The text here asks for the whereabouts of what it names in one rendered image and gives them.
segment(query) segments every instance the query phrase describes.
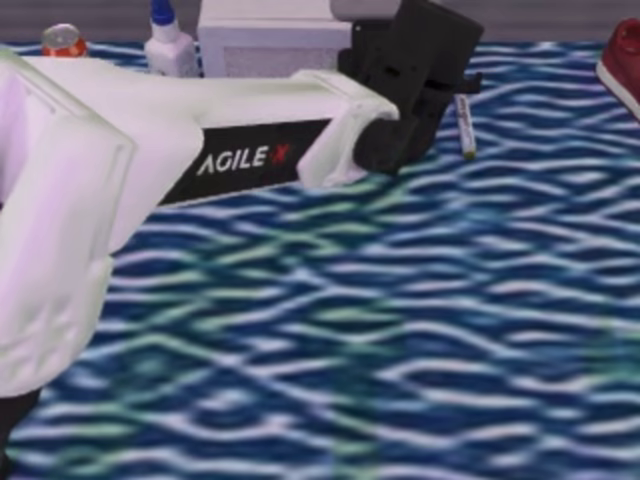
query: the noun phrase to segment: gray wall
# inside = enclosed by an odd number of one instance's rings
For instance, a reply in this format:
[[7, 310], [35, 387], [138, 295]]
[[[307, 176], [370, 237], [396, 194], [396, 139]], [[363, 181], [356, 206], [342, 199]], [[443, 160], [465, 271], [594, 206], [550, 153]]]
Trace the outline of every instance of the gray wall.
[[[485, 40], [605, 41], [616, 23], [640, 16], [640, 0], [444, 0], [480, 21]], [[37, 41], [54, 23], [70, 22], [91, 41], [141, 41], [149, 35], [149, 0], [0, 0], [0, 41]], [[200, 0], [174, 0], [195, 33]]]

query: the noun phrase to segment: white plastic bottle with blue cap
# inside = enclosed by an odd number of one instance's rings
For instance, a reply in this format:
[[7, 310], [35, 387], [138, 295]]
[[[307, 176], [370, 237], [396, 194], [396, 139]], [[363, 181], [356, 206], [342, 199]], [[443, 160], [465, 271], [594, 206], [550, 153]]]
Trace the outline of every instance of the white plastic bottle with blue cap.
[[169, 0], [151, 1], [151, 39], [144, 52], [151, 73], [168, 77], [199, 77], [193, 38], [180, 30]]

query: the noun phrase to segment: wavy water pattern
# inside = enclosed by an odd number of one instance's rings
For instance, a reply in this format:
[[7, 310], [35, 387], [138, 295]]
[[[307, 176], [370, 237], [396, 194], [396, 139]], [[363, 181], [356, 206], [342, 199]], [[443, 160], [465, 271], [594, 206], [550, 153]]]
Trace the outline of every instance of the wavy water pattern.
[[640, 129], [600, 50], [481, 46], [473, 162], [449, 112], [398, 179], [155, 213], [16, 478], [640, 478]]

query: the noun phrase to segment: white robotic arm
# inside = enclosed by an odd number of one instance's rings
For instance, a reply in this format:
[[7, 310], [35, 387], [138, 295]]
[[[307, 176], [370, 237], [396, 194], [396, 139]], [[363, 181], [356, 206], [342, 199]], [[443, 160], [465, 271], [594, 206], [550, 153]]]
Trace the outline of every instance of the white robotic arm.
[[[0, 398], [42, 387], [77, 358], [96, 328], [110, 255], [157, 206], [397, 172], [420, 127], [437, 128], [482, 34], [434, 8], [404, 0], [390, 46], [367, 68], [354, 46], [353, 79], [171, 79], [0, 50]], [[466, 35], [452, 53], [464, 58], [434, 68], [452, 28]], [[431, 46], [407, 51], [407, 35]], [[434, 71], [451, 77], [446, 91], [427, 86]]]

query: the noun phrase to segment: orange object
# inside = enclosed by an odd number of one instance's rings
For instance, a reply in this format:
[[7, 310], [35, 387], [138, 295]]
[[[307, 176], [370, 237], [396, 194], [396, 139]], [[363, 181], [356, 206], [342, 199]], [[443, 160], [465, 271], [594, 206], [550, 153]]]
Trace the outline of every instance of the orange object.
[[42, 33], [42, 54], [46, 57], [86, 57], [87, 42], [70, 23], [60, 23]]

